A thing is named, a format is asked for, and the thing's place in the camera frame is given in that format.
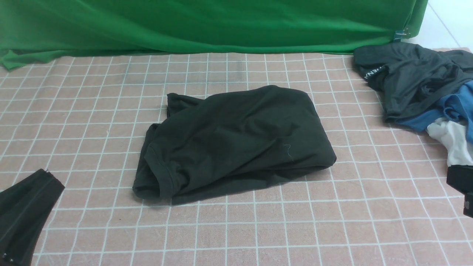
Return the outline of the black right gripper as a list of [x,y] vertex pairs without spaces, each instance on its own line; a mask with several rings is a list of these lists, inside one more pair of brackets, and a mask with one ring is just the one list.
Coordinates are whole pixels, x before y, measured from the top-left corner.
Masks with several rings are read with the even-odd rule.
[[448,167],[446,183],[464,195],[463,215],[473,217],[473,167],[451,165]]

